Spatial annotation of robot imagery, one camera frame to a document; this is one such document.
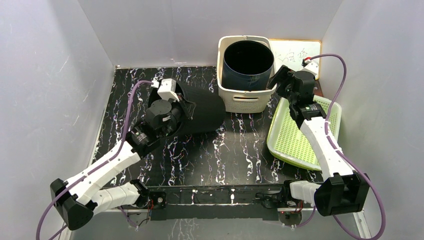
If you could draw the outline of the dark blue plastic bin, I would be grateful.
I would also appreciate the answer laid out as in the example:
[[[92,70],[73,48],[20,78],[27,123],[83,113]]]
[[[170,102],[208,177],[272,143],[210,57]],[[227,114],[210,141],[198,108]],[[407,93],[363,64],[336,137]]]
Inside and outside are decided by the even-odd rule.
[[[237,41],[223,54],[221,86],[237,91],[263,91],[274,69],[268,46],[253,40]]]

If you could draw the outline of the black ribbed plastic bin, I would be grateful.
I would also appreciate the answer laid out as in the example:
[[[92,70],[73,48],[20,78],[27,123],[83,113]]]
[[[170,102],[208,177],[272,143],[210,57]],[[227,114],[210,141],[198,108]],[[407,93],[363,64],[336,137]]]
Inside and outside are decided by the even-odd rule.
[[[193,119],[186,122],[181,130],[173,136],[191,135],[199,133],[214,132],[223,123],[226,116],[226,107],[222,98],[208,90],[190,86],[176,80],[176,90],[179,99],[185,99],[194,103]],[[162,100],[153,88],[148,99],[148,108],[152,102]]]

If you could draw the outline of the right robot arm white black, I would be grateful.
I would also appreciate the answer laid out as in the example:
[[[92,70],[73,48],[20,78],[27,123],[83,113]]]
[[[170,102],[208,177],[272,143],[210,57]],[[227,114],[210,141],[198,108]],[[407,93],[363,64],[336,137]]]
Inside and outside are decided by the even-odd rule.
[[[314,100],[315,75],[294,71],[282,65],[270,82],[276,93],[288,101],[291,118],[306,137],[321,167],[323,183],[287,180],[282,188],[282,202],[295,207],[305,201],[322,216],[360,212],[369,191],[368,178],[344,160],[341,148],[329,130],[330,113]]]

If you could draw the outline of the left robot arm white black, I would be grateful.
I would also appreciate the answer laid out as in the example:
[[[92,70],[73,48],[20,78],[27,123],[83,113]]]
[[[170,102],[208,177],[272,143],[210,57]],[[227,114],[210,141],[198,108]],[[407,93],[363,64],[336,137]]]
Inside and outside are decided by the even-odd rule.
[[[124,205],[146,207],[151,201],[150,191],[139,180],[108,189],[103,186],[157,149],[162,139],[176,135],[192,122],[196,107],[184,98],[154,101],[144,117],[103,157],[67,180],[54,180],[50,184],[51,206],[66,227],[71,231],[80,229],[93,216]]]

